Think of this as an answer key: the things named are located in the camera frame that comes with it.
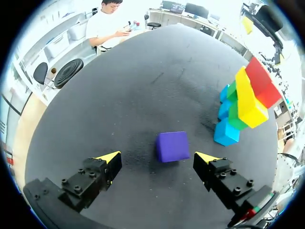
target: bolt head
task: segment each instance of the bolt head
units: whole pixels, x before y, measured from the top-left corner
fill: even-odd
[[[236,172],[237,172],[237,170],[236,170],[236,169],[232,169],[232,170],[231,170],[231,172],[230,172],[230,174],[231,174],[231,175],[235,175],[235,174],[236,174]]]
[[[247,182],[247,186],[248,187],[252,187],[254,185],[254,180],[248,180],[248,182]]]
[[[226,176],[227,176],[226,173],[221,173],[221,174],[219,175],[219,178],[220,178],[220,179],[225,179]]]
[[[74,191],[75,191],[76,193],[80,193],[80,192],[81,192],[81,187],[78,186],[78,185],[74,186]]]
[[[84,174],[84,173],[85,173],[85,170],[83,170],[82,168],[80,168],[80,169],[78,170],[78,173],[79,173],[79,174]]]
[[[236,187],[233,190],[234,194],[236,194],[236,195],[238,195],[241,191],[242,191],[242,189],[240,187]]]
[[[90,176],[91,178],[95,178],[95,177],[96,177],[96,174],[95,174],[94,172],[90,172],[90,173],[89,173],[89,176]]]
[[[66,185],[66,184],[68,184],[68,180],[67,180],[67,179],[62,179],[62,180],[61,180],[61,183],[62,183],[63,185]]]

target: blue block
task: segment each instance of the blue block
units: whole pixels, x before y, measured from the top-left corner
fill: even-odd
[[[223,146],[230,146],[239,141],[239,133],[239,130],[229,124],[228,118],[225,118],[216,125],[214,141]]]
[[[229,84],[223,88],[223,90],[220,92],[220,102],[224,102],[227,99],[227,91],[229,88]]]
[[[160,133],[156,141],[157,157],[161,162],[180,161],[190,158],[185,131]]]
[[[223,120],[229,117],[229,110],[232,105],[232,102],[228,99],[224,100],[223,104],[221,104],[218,112],[218,118]]]

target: block tower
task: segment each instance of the block tower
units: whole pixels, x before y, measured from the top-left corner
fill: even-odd
[[[270,73],[253,57],[220,93],[222,104],[218,118],[221,122],[216,125],[214,141],[223,146],[237,143],[240,131],[268,120],[268,109],[280,98]]]

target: black hair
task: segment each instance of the black hair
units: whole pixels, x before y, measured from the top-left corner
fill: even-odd
[[[108,5],[109,3],[115,3],[115,4],[121,4],[123,0],[103,0],[102,3],[105,3],[105,5]]]

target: black round table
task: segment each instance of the black round table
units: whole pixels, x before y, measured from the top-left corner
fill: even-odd
[[[240,142],[213,141],[219,93],[247,61],[216,39],[182,25],[146,32],[80,70],[41,118],[26,163],[26,183],[61,186],[87,157],[122,152],[123,167],[107,192],[81,212],[119,229],[226,227],[234,215],[207,192],[193,170],[195,151],[227,157],[254,188],[272,185],[275,117],[241,132]],[[191,158],[159,163],[160,132],[186,131]]]

